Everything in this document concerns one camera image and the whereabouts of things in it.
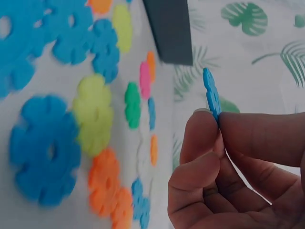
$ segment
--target blue foam flower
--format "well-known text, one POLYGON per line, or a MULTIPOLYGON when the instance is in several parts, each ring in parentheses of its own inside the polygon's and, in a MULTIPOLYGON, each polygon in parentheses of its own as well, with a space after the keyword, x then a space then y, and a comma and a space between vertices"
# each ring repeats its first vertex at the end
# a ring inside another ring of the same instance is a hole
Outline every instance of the blue foam flower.
POLYGON ((139 220, 141 229, 147 229, 150 220, 150 200, 143 197, 143 184, 137 178, 132 184, 133 220, 139 220))
POLYGON ((45 45, 43 28, 35 26, 43 17, 41 0, 1 1, 2 17, 8 18, 11 29, 7 37, 0 38, 0 98, 28 84, 35 72, 28 57, 40 57, 45 45))
POLYGON ((92 65, 96 73, 111 83, 118 75, 120 51, 116 44, 118 37, 108 19, 97 20, 93 26, 94 43, 91 52, 96 54, 92 65))
POLYGON ((148 228, 148 224, 150 220, 150 209, 151 209, 150 200, 148 198, 144 198, 142 203, 142 215, 140 217, 141 229, 148 228))
POLYGON ((51 10, 43 18, 46 41, 56 40, 53 55, 62 63, 79 64, 86 59, 87 51, 92 47, 93 34, 89 27, 93 25, 87 0, 45 0, 51 10))
POLYGON ((203 69, 203 83, 207 90, 206 99, 208 101, 210 111, 212 112, 215 120, 218 122, 218 115, 221 113, 219 94, 215 86, 213 75, 207 68, 203 69))
POLYGON ((149 111, 149 126, 150 130, 154 130, 156 125, 156 110, 154 105, 154 99, 150 97, 148 99, 148 111, 149 111))
POLYGON ((28 200, 57 206, 74 189, 81 162, 76 121, 53 95, 31 98, 21 116, 27 126, 16 125, 10 137, 10 162, 21 167, 16 183, 28 200))

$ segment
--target flower-shaped foam piece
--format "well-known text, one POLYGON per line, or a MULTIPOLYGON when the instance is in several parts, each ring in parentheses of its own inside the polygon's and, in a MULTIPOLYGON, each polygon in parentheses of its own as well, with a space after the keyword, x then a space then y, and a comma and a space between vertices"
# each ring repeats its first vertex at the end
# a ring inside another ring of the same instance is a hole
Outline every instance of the flower-shaped foam piece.
POLYGON ((73 111, 80 126, 78 140, 88 156, 96 156, 105 149, 111 138, 113 109, 111 91, 104 78, 95 74, 82 79, 73 111))
POLYGON ((93 159, 88 181, 91 191, 89 204, 101 217, 110 216, 117 205, 115 195, 120 189, 119 173, 119 161, 111 148, 93 159))
POLYGON ((143 184, 140 178, 137 178, 132 184, 132 198, 133 198, 133 219, 140 220, 142 216, 143 204, 143 184))
POLYGON ((132 46, 132 20, 126 4, 121 3, 115 6, 112 23, 119 37, 120 52, 129 52, 132 46))
POLYGON ((138 128, 141 116, 141 98, 138 86, 134 82, 129 82, 125 92, 125 117, 130 129, 138 128))
POLYGON ((158 137, 153 135, 151 138, 151 163, 156 167, 158 162, 158 137))
POLYGON ((143 101, 141 103, 141 117, 140 117, 140 134, 142 137, 148 137, 150 135, 150 113, 148 103, 143 101))
POLYGON ((127 0, 130 3, 130 14, 132 17, 132 28, 135 36, 140 36, 142 32, 142 9, 141 0, 127 0))
POLYGON ((149 66, 149 74, 151 77, 151 83, 154 83, 156 81, 156 60, 154 57, 154 53, 152 51, 149 51, 147 53, 146 61, 149 66))
POLYGON ((108 19, 97 20, 93 26, 94 43, 91 52, 96 54, 92 65, 96 73, 111 83, 118 75, 120 51, 116 47, 118 37, 108 19))
POLYGON ((130 229, 132 225, 132 194, 125 187, 116 194, 117 205, 111 214, 112 229, 130 229))
POLYGON ((208 101, 210 110, 215 120, 218 122, 218 115, 221 113, 219 94, 215 86, 213 75, 207 68, 203 69, 203 83, 207 90, 206 99, 208 101))
POLYGON ((112 0, 88 0, 88 5, 92 7, 94 13, 108 13, 110 10, 110 6, 112 4, 112 0))
POLYGON ((150 220, 150 211, 151 211, 150 200, 148 198, 143 198, 142 215, 140 217, 141 229, 148 228, 148 224, 149 224, 149 220, 150 220))
POLYGON ((73 191, 81 163, 76 121, 54 95, 31 98, 21 116, 27 126, 16 125, 10 137, 10 162, 22 167, 16 183, 28 200, 57 206, 73 191))
POLYGON ((151 77, 147 62, 142 62, 140 65, 140 88, 142 98, 148 99, 151 95, 151 77))
POLYGON ((0 38, 0 98, 28 84, 35 72, 28 57, 40 57, 45 45, 43 28, 34 26, 43 17, 41 0, 1 1, 0 19, 5 17, 11 29, 0 38))
POLYGON ((148 99, 148 110, 149 110, 149 126, 150 130, 154 130, 155 125, 156 125, 156 110, 155 110, 155 105, 154 105, 154 99, 150 97, 148 99))
POLYGON ((91 9, 85 6, 87 0, 45 0, 51 13, 43 18, 46 41, 57 40, 53 55, 66 64, 79 64, 86 59, 92 47, 93 34, 89 27, 93 24, 91 9))
POLYGON ((150 200, 143 197, 143 184, 137 178, 132 184, 133 219, 140 221, 141 229, 147 229, 150 219, 150 200))

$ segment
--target palm leaf print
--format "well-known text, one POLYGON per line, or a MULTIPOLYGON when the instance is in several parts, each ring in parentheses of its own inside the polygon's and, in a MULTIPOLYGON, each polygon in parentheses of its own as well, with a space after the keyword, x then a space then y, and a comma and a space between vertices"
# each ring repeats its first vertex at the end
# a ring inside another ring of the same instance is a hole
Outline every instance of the palm leaf print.
POLYGON ((207 47, 193 47, 193 66, 175 65, 174 77, 174 101, 181 102, 185 95, 190 91, 192 85, 196 80, 202 78, 202 71, 204 67, 217 68, 219 67, 214 61, 218 57, 207 58, 207 47))
POLYGON ((193 28, 199 32, 204 32, 205 21, 204 21, 203 16, 198 12, 198 10, 194 9, 194 8, 190 8, 189 17, 190 17, 191 28, 193 28))
POLYGON ((221 10, 221 17, 229 21, 230 25, 242 25, 242 30, 249 36, 259 36, 266 31, 268 17, 258 5, 254 3, 230 3, 221 10))
POLYGON ((173 171, 179 166, 182 141, 173 135, 173 171))
POLYGON ((261 56, 252 64, 264 59, 265 57, 279 55, 293 76, 296 86, 303 87, 305 84, 305 41, 290 42, 282 49, 281 52, 275 52, 261 56))
MULTIPOLYGON (((206 93, 199 93, 199 96, 201 96, 206 104, 206 108, 209 109, 209 105, 206 99, 206 93)), ((224 112, 232 112, 232 113, 240 113, 239 108, 236 106, 236 104, 234 104, 233 102, 225 99, 222 96, 219 96, 219 100, 220 100, 220 106, 221 106, 221 110, 224 112)))

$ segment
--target orange foam flower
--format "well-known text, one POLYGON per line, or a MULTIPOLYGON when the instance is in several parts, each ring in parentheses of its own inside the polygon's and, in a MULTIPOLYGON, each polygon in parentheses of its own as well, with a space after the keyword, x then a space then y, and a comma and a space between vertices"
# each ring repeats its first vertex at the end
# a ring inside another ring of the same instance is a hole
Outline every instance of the orange foam flower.
POLYGON ((156 60, 154 57, 154 53, 152 51, 149 51, 147 53, 146 62, 149 66, 149 74, 151 76, 151 83, 154 83, 156 81, 156 60))
POLYGON ((112 0, 89 0, 88 5, 92 7, 94 13, 108 13, 112 0))
POLYGON ((156 166, 158 162, 158 137, 153 135, 151 137, 151 163, 152 166, 156 166))
POLYGON ((109 216, 117 205, 116 194, 120 190, 119 173, 119 161, 112 149, 103 150, 93 159, 88 181, 91 190, 89 204, 101 217, 109 216))
POLYGON ((133 207, 132 194, 122 187, 116 193, 117 205, 111 214, 112 229, 129 229, 132 225, 133 207))

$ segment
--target pink foam flower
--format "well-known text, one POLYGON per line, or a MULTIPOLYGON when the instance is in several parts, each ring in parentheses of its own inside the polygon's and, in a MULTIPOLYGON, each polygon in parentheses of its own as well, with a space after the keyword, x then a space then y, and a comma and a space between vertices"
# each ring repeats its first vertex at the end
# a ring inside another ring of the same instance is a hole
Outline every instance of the pink foam flower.
POLYGON ((140 66, 140 88, 142 98, 149 99, 151 96, 151 76, 147 62, 142 62, 140 66))

